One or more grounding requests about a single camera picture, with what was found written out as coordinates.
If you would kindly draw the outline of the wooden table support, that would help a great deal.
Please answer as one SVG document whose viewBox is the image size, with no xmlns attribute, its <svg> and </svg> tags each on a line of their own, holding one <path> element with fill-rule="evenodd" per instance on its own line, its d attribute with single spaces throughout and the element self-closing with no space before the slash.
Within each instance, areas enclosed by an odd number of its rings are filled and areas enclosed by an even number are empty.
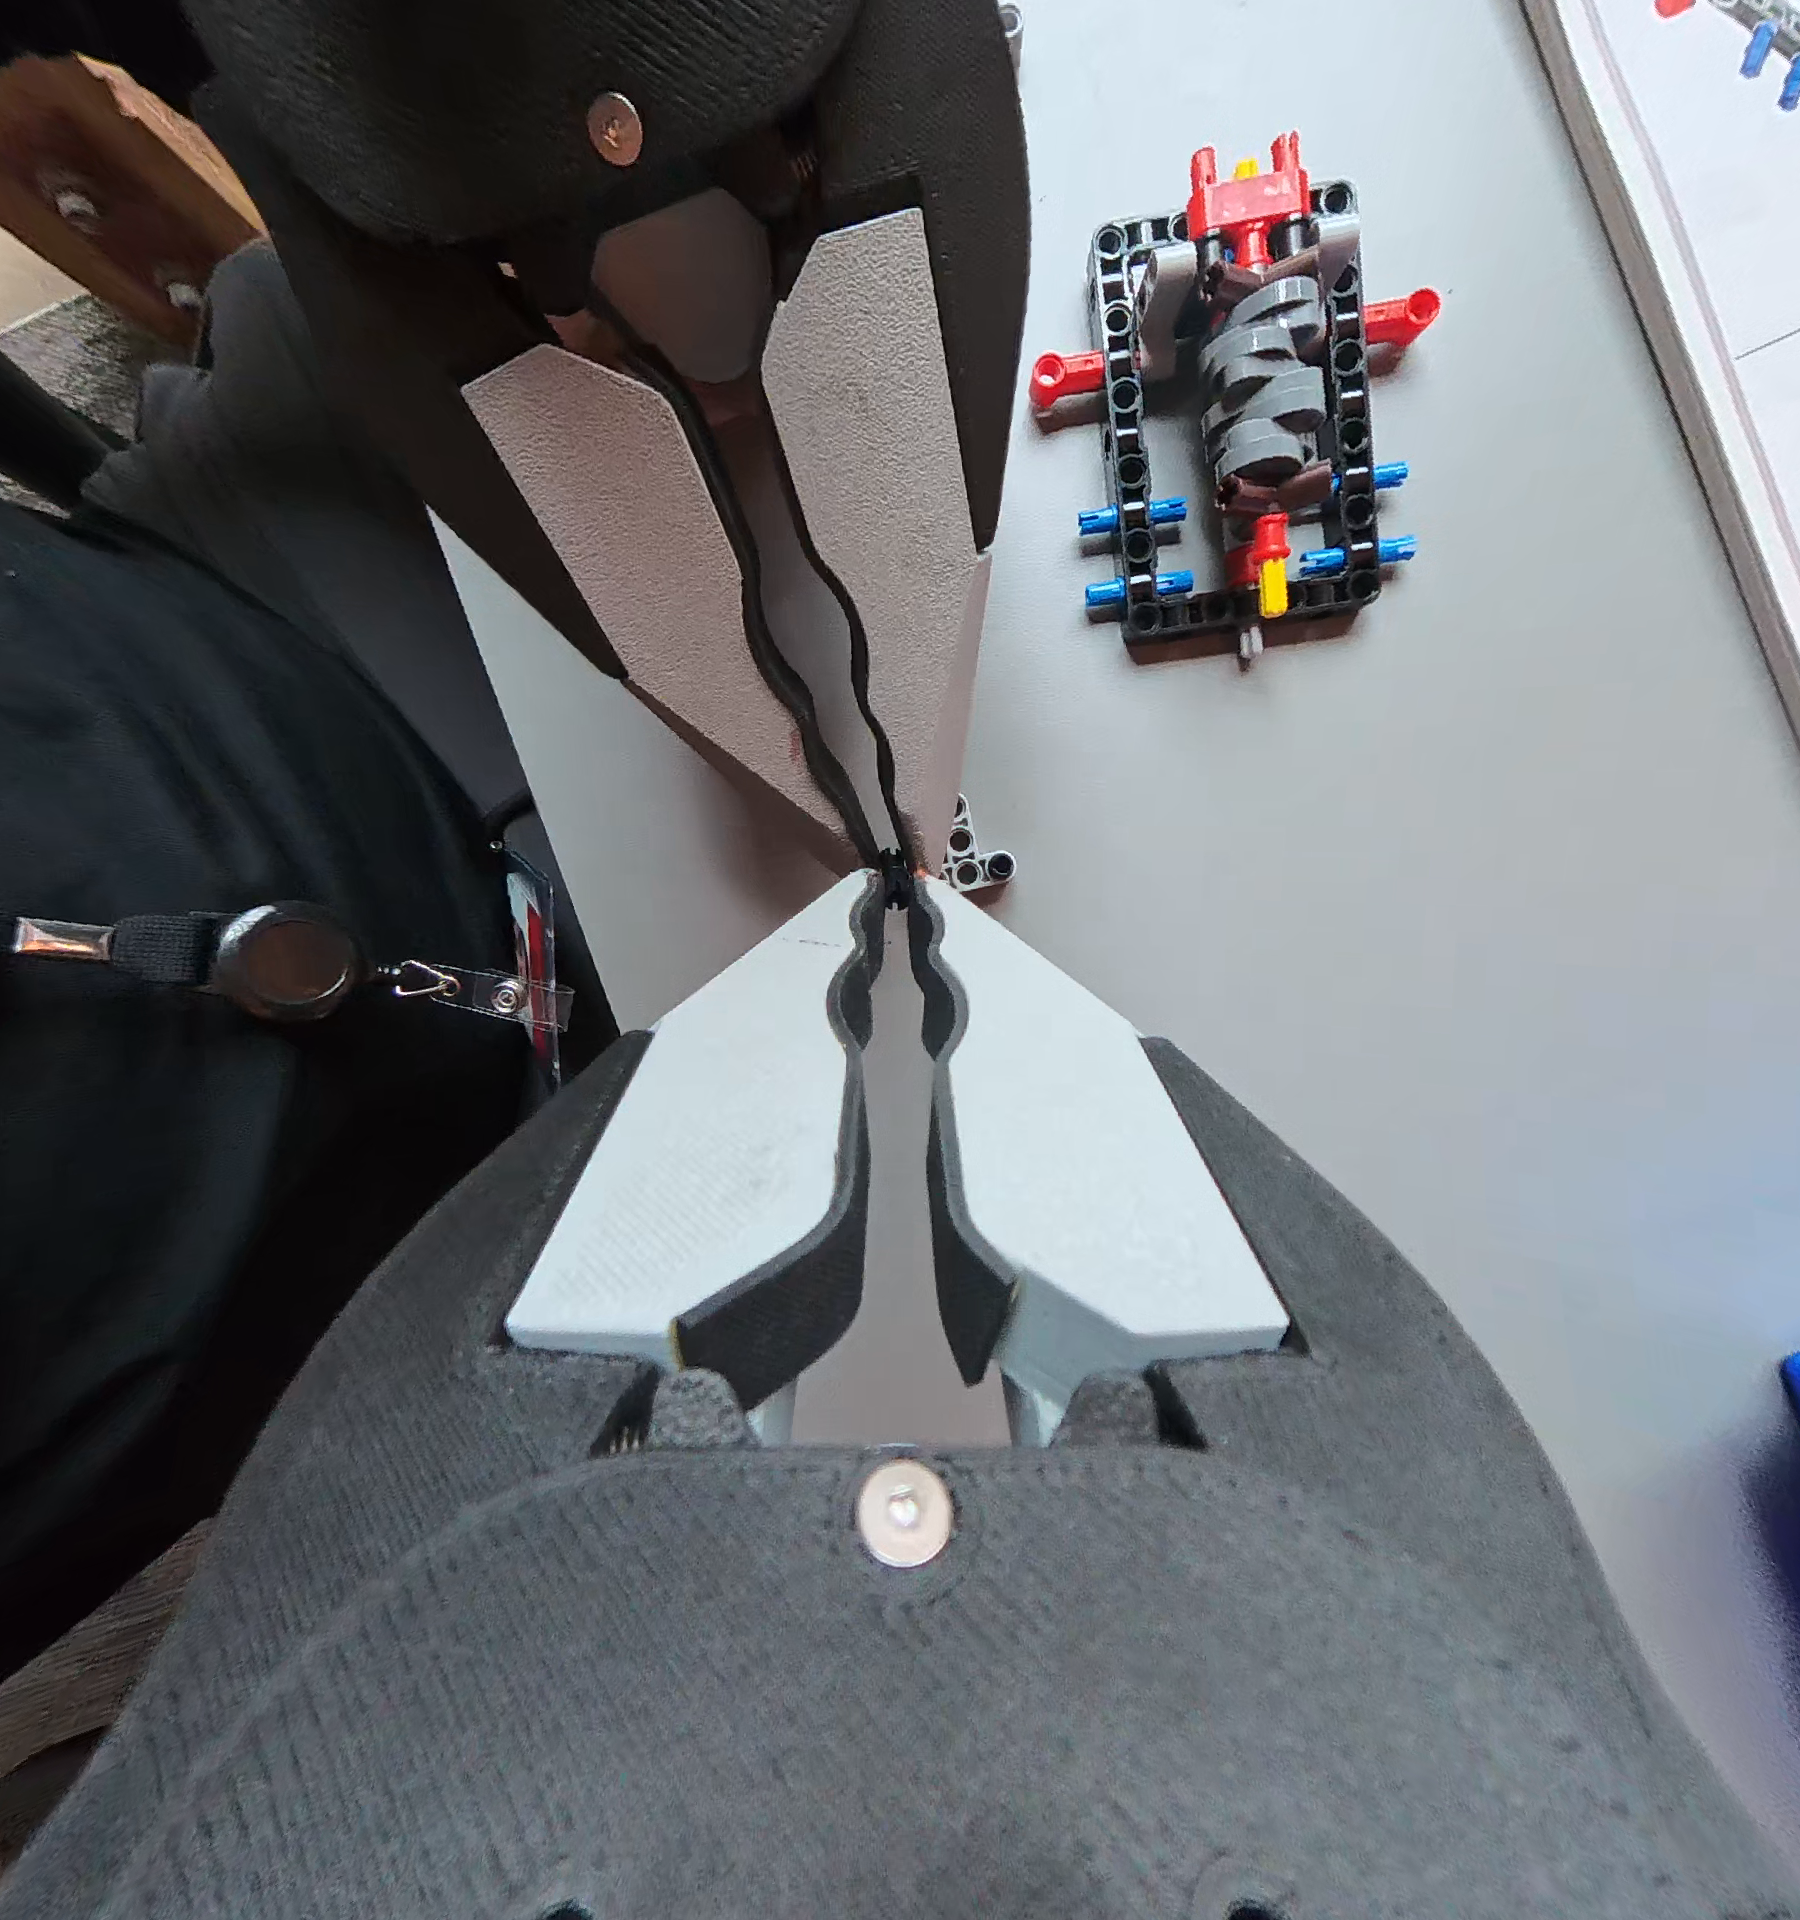
<svg viewBox="0 0 1800 1920">
<path fill-rule="evenodd" d="M 184 352 L 217 264 L 263 236 L 212 138 L 84 56 L 0 68 L 0 228 Z"/>
</svg>

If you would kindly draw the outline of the clear plastic badge holder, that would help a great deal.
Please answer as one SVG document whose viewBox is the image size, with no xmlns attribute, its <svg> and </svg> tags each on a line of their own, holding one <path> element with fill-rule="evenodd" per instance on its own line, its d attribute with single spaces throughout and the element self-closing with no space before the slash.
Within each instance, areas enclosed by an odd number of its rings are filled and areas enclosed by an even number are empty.
<svg viewBox="0 0 1800 1920">
<path fill-rule="evenodd" d="M 496 841 L 503 875 L 509 961 L 501 969 L 401 957 L 374 972 L 392 999 L 478 1016 L 515 1028 L 527 1039 L 532 1068 L 546 1092 L 561 1085 L 561 1038 L 573 989 L 555 966 L 553 888 L 521 852 Z"/>
</svg>

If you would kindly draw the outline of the lego engine frame assembly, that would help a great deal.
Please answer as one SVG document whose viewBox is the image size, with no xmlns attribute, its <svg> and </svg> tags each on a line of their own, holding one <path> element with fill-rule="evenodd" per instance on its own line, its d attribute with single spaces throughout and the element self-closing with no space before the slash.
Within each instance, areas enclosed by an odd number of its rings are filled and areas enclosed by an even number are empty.
<svg viewBox="0 0 1800 1920">
<path fill-rule="evenodd" d="M 1371 385 L 1439 319 L 1424 286 L 1368 298 L 1358 188 L 1313 179 L 1295 129 L 1266 156 L 1189 156 L 1180 210 L 1108 220 L 1088 252 L 1089 344 L 1034 357 L 1043 425 L 1097 419 L 1103 499 L 1082 592 L 1128 653 L 1267 645 L 1368 609 L 1415 558 L 1381 528 L 1409 478 L 1375 453 Z"/>
</svg>

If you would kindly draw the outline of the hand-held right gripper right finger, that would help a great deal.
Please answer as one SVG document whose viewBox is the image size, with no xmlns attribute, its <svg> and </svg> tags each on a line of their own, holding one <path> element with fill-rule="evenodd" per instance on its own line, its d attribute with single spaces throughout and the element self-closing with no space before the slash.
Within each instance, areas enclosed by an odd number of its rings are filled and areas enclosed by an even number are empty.
<svg viewBox="0 0 1800 1920">
<path fill-rule="evenodd" d="M 942 880 L 910 940 L 942 1327 L 1012 1439 L 1088 1377 L 1275 1349 L 1290 1313 L 1131 1022 Z"/>
</svg>

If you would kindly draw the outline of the black office chair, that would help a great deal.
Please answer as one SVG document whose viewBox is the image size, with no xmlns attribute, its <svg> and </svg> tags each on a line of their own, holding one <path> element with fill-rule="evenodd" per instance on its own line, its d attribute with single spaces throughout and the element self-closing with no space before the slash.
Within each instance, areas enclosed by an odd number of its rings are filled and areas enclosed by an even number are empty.
<svg viewBox="0 0 1800 1920">
<path fill-rule="evenodd" d="M 2 475 L 71 511 L 85 482 L 120 445 L 117 436 L 59 401 L 0 349 Z"/>
</svg>

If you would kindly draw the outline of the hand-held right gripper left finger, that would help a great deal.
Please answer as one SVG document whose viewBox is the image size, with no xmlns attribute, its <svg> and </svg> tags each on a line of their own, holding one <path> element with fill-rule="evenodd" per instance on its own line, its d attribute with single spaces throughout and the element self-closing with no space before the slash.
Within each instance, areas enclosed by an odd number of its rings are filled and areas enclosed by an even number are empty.
<svg viewBox="0 0 1800 1920">
<path fill-rule="evenodd" d="M 527 1349 L 722 1376 L 743 1410 L 851 1325 L 863 1284 L 863 1048 L 884 878 L 839 880 L 640 1035 L 506 1312 Z"/>
</svg>

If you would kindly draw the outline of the lego instruction booklet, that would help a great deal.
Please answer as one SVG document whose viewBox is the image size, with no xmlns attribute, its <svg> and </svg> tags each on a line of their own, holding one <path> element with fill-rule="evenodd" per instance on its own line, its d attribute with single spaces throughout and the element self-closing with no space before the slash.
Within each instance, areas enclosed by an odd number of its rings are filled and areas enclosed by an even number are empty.
<svg viewBox="0 0 1800 1920">
<path fill-rule="evenodd" d="M 1800 1 L 1525 1 L 1800 745 Z"/>
</svg>

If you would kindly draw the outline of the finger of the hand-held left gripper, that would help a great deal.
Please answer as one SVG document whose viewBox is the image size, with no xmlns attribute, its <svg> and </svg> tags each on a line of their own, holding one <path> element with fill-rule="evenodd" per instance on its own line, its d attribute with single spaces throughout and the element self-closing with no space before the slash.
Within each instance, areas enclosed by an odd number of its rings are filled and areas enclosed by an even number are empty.
<svg viewBox="0 0 1800 1920">
<path fill-rule="evenodd" d="M 897 845 L 838 598 L 756 423 L 684 428 L 646 380 L 535 344 L 462 387 L 624 685 L 831 871 Z"/>
<path fill-rule="evenodd" d="M 916 206 L 813 240 L 767 327 L 764 385 L 815 552 L 863 620 L 896 799 L 937 868 L 991 561 L 974 539 Z"/>
</svg>

